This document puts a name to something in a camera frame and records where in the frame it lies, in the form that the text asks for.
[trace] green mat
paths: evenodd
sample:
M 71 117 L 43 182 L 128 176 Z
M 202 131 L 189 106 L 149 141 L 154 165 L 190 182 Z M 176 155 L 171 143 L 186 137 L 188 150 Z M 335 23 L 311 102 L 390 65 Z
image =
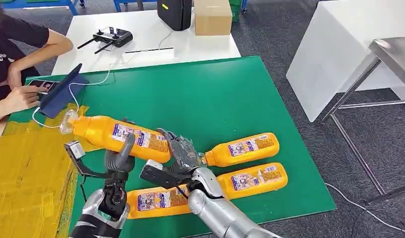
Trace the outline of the green mat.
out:
M 90 82 L 101 81 L 105 76 L 106 72 L 85 74 Z M 59 81 L 62 78 L 50 76 L 46 79 Z M 89 116 L 128 117 L 140 126 L 162 127 L 192 139 L 200 152 L 219 143 L 273 132 L 280 142 L 276 156 L 211 169 L 220 175 L 280 162 L 288 174 L 287 186 L 278 191 L 235 199 L 233 203 L 257 223 L 336 209 L 260 57 L 114 70 L 105 85 L 87 86 L 78 98 L 90 106 Z M 31 114 L 32 110 L 16 113 L 10 120 L 29 121 Z M 92 169 L 103 172 L 103 157 L 104 151 L 100 150 L 88 153 L 83 161 Z M 136 160 L 127 191 L 154 187 L 138 178 L 144 163 Z M 88 178 L 86 194 L 90 195 L 102 185 L 103 180 Z M 81 191 L 77 189 L 71 228 L 83 205 Z M 197 216 L 185 214 L 127 220 L 121 237 L 177 238 L 208 232 L 210 230 Z

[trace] orange bottle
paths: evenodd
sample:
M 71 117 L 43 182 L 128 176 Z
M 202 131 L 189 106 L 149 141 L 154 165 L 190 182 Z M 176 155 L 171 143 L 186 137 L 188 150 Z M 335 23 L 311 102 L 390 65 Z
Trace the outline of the orange bottle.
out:
M 90 143 L 108 150 L 120 151 L 127 136 L 135 134 L 135 145 L 130 155 L 159 163 L 169 161 L 171 155 L 165 137 L 154 130 L 129 124 L 106 116 L 78 117 L 70 110 L 61 124 L 61 133 L 73 132 Z
M 279 149 L 276 136 L 267 132 L 218 144 L 205 153 L 202 161 L 209 166 L 227 167 L 274 156 Z
M 185 184 L 179 186 L 188 195 Z M 153 187 L 133 190 L 127 193 L 127 203 L 130 205 L 128 219 L 164 217 L 190 213 L 187 199 L 177 188 L 164 189 Z
M 217 177 L 228 199 L 278 190 L 287 184 L 287 174 L 280 163 L 269 163 L 223 174 Z
M 217 177 L 228 199 L 278 190 L 287 184 L 287 174 L 280 163 L 269 163 Z M 179 186 L 188 194 L 186 186 Z M 186 198 L 176 189 L 154 187 L 127 193 L 128 219 L 164 217 L 190 213 Z

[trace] black t-shirt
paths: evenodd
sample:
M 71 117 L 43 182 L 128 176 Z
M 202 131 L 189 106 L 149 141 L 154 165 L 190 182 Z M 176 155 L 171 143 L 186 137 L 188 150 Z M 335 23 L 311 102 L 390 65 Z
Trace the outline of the black t-shirt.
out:
M 49 38 L 49 29 L 20 19 L 3 15 L 0 19 L 0 83 L 5 81 L 9 65 L 26 55 L 10 39 L 21 41 L 38 48 L 43 47 Z M 39 76 L 35 67 L 21 72 L 22 83 L 27 77 Z M 10 93 L 8 85 L 0 87 L 0 100 Z

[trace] white cable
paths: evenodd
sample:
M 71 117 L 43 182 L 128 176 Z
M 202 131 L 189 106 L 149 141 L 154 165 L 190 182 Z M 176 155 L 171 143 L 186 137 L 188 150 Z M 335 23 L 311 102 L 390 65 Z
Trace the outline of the white cable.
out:
M 401 231 L 401 232 L 404 232 L 404 233 L 405 233 L 405 230 L 403 230 L 403 229 L 401 229 L 401 228 L 398 228 L 398 227 L 395 227 L 395 226 L 392 226 L 392 225 L 390 225 L 390 224 L 388 224 L 388 223 L 382 221 L 382 220 L 379 219 L 377 216 L 375 216 L 375 214 L 373 214 L 372 212 L 370 212 L 368 209 L 366 209 L 366 208 L 360 206 L 360 205 L 357 204 L 357 203 L 354 203 L 354 202 L 350 201 L 350 200 L 349 200 L 340 190 L 338 190 L 336 187 L 332 186 L 332 185 L 329 184 L 329 183 L 325 183 L 325 185 L 327 185 L 327 186 L 332 187 L 333 189 L 335 189 L 344 199 L 346 199 L 346 201 L 348 201 L 349 203 L 351 203 L 351 204 L 353 204 L 353 205 L 355 205 L 355 206 L 361 208 L 362 210 L 365 210 L 367 213 L 369 213 L 369 214 L 370 214 L 372 217 L 374 217 L 376 220 L 380 221 L 382 224 L 386 225 L 387 227 L 391 227 L 391 228 L 393 228 L 393 229 L 395 229 L 395 230 L 398 230 L 398 231 Z
M 169 34 L 168 34 L 165 38 L 163 38 L 163 40 L 160 41 L 160 43 L 159 43 L 159 49 L 161 48 L 161 45 L 162 45 L 163 41 L 166 40 L 166 39 L 172 34 L 172 32 L 173 32 L 173 31 L 170 31 Z M 123 64 L 128 64 L 128 63 L 129 63 L 134 57 L 136 57 L 139 53 L 141 53 L 141 52 L 146 52 L 146 51 L 148 51 L 148 50 L 139 51 L 139 52 L 137 52 L 135 55 L 133 55 L 127 62 L 123 62 L 123 63 L 120 63 L 120 64 L 121 64 L 121 65 L 123 65 Z M 79 105 L 79 103 L 78 103 L 78 101 L 77 101 L 77 98 L 75 98 L 75 95 L 73 94 L 73 92 L 72 92 L 72 90 L 71 90 L 71 85 L 91 86 L 91 85 L 102 84 L 102 83 L 106 82 L 106 80 L 109 78 L 110 71 L 112 70 L 112 66 L 114 66 L 115 64 L 116 64 L 116 62 L 109 64 L 108 73 L 106 74 L 105 79 L 103 79 L 102 81 L 100 81 L 100 82 L 98 82 L 98 83 L 70 83 L 70 84 L 68 85 L 69 93 L 71 94 L 72 98 L 74 99 L 75 105 L 77 106 L 77 110 L 75 111 L 76 113 L 78 113 L 78 110 L 80 109 L 80 105 Z M 34 115 L 35 115 L 36 112 L 38 112 L 39 110 L 40 110 L 40 106 L 37 107 L 37 108 L 34 110 L 33 114 L 32 114 L 32 119 L 33 119 L 33 121 L 35 121 L 37 124 L 39 124 L 39 125 L 41 125 L 41 126 L 44 126 L 44 127 L 47 127 L 47 128 L 58 128 L 58 127 L 61 126 L 61 125 L 58 125 L 58 126 L 48 126 L 48 125 L 45 125 L 45 124 L 42 124 L 42 123 L 38 122 L 38 121 L 34 118 Z
M 38 122 L 36 119 L 34 119 L 34 115 L 35 115 L 36 112 L 39 111 L 39 110 L 40 110 L 40 107 L 37 107 L 37 108 L 34 110 L 34 112 L 33 112 L 33 114 L 32 114 L 32 119 L 33 119 L 33 121 L 35 121 L 37 124 L 39 124 L 39 125 L 41 125 L 41 126 L 44 126 L 44 127 L 47 127 L 47 128 L 57 128 L 57 127 L 60 126 L 60 125 L 58 125 L 58 126 L 48 126 L 48 125 L 45 125 L 45 124 L 41 124 L 41 123 Z
M 195 18 L 194 18 L 194 22 L 193 22 L 193 24 L 191 24 L 190 28 L 192 28 L 194 25 L 195 25 Z M 159 50 L 162 48 L 163 42 L 164 42 L 167 38 L 169 38 L 169 36 L 172 34 L 172 32 L 173 32 L 173 30 L 171 30 L 171 31 L 169 32 L 169 34 L 167 34 L 167 36 L 165 36 L 165 38 L 163 38 L 163 40 L 160 41 L 160 43 L 159 43 Z
M 165 36 L 165 38 L 163 38 L 163 40 L 160 41 L 160 43 L 159 43 L 159 50 L 162 48 L 162 43 L 163 43 L 163 41 L 166 40 L 166 39 L 172 34 L 172 32 L 173 32 L 173 30 L 171 30 L 171 31 L 169 32 L 169 34 L 167 34 L 167 36 Z

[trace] yellow tape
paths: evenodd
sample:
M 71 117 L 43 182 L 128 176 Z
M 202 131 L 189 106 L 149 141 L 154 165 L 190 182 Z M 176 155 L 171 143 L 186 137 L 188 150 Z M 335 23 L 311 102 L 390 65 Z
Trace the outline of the yellow tape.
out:
M 60 124 L 68 109 L 46 125 Z M 79 115 L 87 109 L 81 106 Z M 33 121 L 8 122 L 0 138 L 0 238 L 68 236 L 76 173 L 63 144 L 73 139 Z M 85 140 L 81 144 L 98 149 Z

